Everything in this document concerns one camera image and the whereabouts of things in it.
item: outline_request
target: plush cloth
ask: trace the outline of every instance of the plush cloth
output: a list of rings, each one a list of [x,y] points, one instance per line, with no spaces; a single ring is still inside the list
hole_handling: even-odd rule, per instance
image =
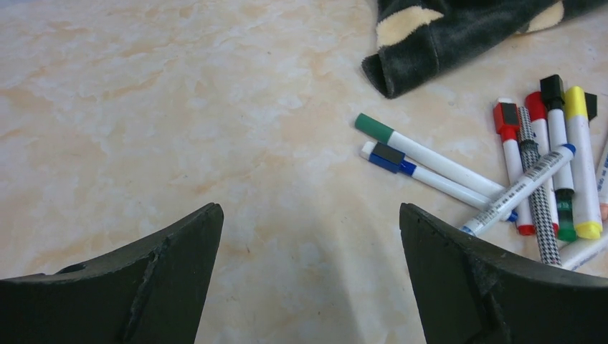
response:
[[[547,29],[608,0],[378,0],[378,52],[363,70],[395,98],[513,34]]]

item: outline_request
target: red marker cap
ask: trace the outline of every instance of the red marker cap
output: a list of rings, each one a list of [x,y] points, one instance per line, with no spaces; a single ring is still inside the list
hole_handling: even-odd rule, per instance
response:
[[[508,98],[498,98],[493,114],[496,133],[500,134],[503,142],[517,140],[520,126],[517,105]]]
[[[540,92],[530,93],[526,97],[526,107],[530,112],[530,121],[547,119],[547,109]]]
[[[536,234],[536,229],[534,228],[534,225],[532,225],[532,224],[521,225],[521,226],[517,227],[517,231],[519,232],[520,235],[525,235],[527,237],[530,235]]]

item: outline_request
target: marble surface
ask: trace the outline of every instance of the marble surface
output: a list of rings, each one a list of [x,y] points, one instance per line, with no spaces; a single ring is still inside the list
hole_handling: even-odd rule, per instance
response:
[[[555,72],[599,94],[603,9],[396,100],[364,78],[374,0],[0,2],[0,278],[60,268],[208,202],[226,214],[197,343],[423,343],[401,202],[475,210],[358,157],[360,112],[497,182],[491,104]],[[538,259],[534,238],[483,236]],[[582,272],[608,276],[607,256]]]

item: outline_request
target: green marker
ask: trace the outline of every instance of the green marker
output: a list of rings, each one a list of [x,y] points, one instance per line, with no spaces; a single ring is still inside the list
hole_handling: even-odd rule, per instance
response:
[[[504,190],[504,187],[500,184],[424,147],[368,115],[359,114],[355,121],[355,128],[389,147],[406,153],[420,165],[424,165],[464,187],[477,191],[489,199],[494,199]]]

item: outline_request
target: black plastic part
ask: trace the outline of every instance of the black plastic part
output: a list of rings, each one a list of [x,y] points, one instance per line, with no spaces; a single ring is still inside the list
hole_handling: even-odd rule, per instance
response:
[[[541,98],[547,111],[563,109],[564,83],[559,75],[555,74],[541,80]]]
[[[57,274],[0,280],[0,342],[193,343],[223,221],[208,204]]]
[[[371,153],[397,166],[399,166],[405,158],[405,154],[382,142],[378,142]]]
[[[506,125],[517,125],[519,127],[519,115],[517,113],[517,105],[511,102],[502,102],[500,104],[503,111],[503,122]]]
[[[597,95],[585,92],[585,103],[587,105],[587,117],[589,122],[597,117]]]
[[[399,226],[428,344],[606,343],[608,279],[510,253],[411,204]]]

